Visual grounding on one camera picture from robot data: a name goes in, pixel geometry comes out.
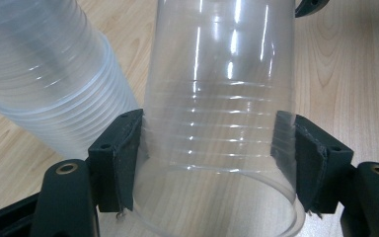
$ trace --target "wooden table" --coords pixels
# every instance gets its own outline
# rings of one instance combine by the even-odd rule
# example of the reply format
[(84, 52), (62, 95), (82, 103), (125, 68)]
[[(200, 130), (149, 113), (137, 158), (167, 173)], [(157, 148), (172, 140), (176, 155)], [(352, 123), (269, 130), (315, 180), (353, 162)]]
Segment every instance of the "wooden table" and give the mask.
[[(140, 105), (149, 64), (156, 0), (79, 0), (105, 33)], [(379, 162), (379, 0), (332, 0), (295, 22), (296, 113), (355, 151), (353, 164)], [(42, 175), (61, 160), (0, 116), (0, 208), (39, 191)], [(308, 216), (299, 236), (341, 236), (340, 215)], [(105, 236), (146, 236), (138, 224), (103, 215)]]

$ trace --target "clear plastic cup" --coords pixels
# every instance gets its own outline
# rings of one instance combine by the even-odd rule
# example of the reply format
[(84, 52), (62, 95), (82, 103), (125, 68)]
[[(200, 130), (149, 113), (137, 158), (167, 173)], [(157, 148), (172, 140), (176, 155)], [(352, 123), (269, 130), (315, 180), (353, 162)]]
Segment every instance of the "clear plastic cup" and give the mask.
[(158, 7), (136, 216), (161, 236), (295, 235), (294, 1)]
[(0, 113), (64, 158), (137, 109), (108, 40), (74, 0), (0, 1)]

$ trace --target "stack of plastic cups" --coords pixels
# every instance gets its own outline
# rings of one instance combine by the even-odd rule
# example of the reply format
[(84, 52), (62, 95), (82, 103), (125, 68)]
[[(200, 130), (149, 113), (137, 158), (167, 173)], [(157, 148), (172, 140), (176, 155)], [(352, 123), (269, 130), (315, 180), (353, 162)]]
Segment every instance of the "stack of plastic cups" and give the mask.
[(300, 230), (294, 2), (159, 0), (134, 183), (134, 212), (151, 231)]
[(74, 0), (0, 1), (0, 113), (64, 158), (137, 103), (110, 43)]

